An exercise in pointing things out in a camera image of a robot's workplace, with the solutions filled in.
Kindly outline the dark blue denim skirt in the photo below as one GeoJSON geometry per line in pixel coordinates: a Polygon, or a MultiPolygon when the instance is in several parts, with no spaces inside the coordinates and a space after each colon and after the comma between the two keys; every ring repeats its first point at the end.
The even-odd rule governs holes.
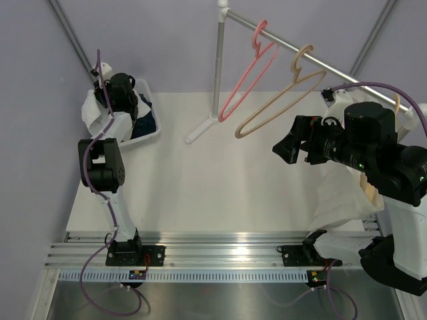
{"type": "Polygon", "coordinates": [[[137,139],[154,133],[157,131],[157,123],[152,113],[152,102],[148,101],[143,94],[139,94],[139,97],[144,107],[148,107],[148,112],[144,116],[139,116],[135,122],[131,139],[137,139]]]}

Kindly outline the white satin garment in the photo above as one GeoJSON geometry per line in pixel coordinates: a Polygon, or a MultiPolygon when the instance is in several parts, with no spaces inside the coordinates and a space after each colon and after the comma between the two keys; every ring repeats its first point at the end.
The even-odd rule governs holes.
{"type": "Polygon", "coordinates": [[[108,110],[95,98],[90,89],[81,107],[81,118],[91,135],[96,134],[108,122],[108,110]]]}

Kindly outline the cream white garment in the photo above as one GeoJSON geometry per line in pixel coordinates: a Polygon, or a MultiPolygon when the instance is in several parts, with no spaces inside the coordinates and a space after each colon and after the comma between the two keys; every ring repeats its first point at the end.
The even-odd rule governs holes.
{"type": "Polygon", "coordinates": [[[340,228],[384,210],[383,196],[368,182],[365,173],[334,162],[323,164],[321,173],[318,204],[309,231],[340,228]]]}

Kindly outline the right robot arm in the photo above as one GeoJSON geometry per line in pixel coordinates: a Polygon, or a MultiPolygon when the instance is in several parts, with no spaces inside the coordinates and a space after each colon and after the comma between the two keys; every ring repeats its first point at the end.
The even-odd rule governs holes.
{"type": "Polygon", "coordinates": [[[366,176],[388,208],[391,234],[370,241],[315,229],[303,243],[304,259],[359,264],[373,280],[421,296],[426,292],[426,149],[399,144],[393,111],[379,103],[354,103],[344,118],[299,115],[273,146],[286,163],[332,161],[366,176]]]}

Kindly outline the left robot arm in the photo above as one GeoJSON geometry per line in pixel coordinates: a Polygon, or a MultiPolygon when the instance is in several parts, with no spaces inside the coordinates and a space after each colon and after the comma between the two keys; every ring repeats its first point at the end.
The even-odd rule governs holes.
{"type": "Polygon", "coordinates": [[[88,103],[99,109],[90,124],[90,139],[79,141],[81,181],[97,197],[107,217],[112,238],[106,241],[108,266],[137,265],[144,249],[123,195],[125,166],[119,144],[131,132],[138,116],[135,79],[116,73],[94,83],[88,103]]]}

